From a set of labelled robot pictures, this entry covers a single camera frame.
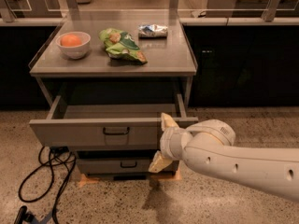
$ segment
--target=drawer handle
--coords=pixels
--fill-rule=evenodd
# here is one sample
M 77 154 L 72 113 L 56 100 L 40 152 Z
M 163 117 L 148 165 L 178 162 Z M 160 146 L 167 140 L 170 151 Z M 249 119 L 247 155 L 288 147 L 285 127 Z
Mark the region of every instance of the drawer handle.
M 126 135 L 129 132 L 130 132 L 130 127 L 127 127 L 127 130 L 125 132 L 119 132 L 119 133 L 117 133 L 117 132 L 115 132 L 115 133 L 109 133 L 109 132 L 106 131 L 105 127 L 103 128 L 103 134 L 104 135 Z
M 137 162 L 135 161 L 135 164 L 133 165 L 122 165 L 122 161 L 121 161 L 121 168 L 136 168 L 137 166 Z

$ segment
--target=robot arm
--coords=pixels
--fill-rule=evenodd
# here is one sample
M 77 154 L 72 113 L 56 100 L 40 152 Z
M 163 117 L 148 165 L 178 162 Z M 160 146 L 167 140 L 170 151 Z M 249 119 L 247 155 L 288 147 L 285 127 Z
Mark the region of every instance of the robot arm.
M 299 202 L 299 148 L 233 147 L 234 141 L 234 130 L 215 119 L 165 128 L 149 170 L 159 172 L 161 160 L 183 160 L 196 173 Z

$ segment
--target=open drawer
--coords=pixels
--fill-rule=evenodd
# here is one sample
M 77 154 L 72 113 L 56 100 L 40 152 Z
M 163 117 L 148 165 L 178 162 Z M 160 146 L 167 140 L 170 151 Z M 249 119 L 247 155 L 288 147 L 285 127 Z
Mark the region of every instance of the open drawer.
M 126 78 L 65 82 L 46 119 L 30 126 L 46 147 L 79 150 L 159 149 L 161 113 L 194 124 L 173 79 Z

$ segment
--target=chip bag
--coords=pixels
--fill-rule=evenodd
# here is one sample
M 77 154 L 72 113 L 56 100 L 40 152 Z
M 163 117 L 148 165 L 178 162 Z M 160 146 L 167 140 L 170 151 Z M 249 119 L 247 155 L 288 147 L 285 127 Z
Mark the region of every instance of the chip bag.
M 147 62 L 145 55 L 127 32 L 107 28 L 99 33 L 99 38 L 104 42 L 106 52 L 111 58 Z

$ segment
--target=snack bag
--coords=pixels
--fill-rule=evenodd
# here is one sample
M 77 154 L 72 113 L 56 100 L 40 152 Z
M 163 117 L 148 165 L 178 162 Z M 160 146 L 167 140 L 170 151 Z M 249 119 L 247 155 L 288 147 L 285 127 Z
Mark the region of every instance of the snack bag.
M 147 62 L 145 55 L 127 32 L 107 28 L 100 32 L 99 38 L 104 42 L 106 52 L 111 58 Z

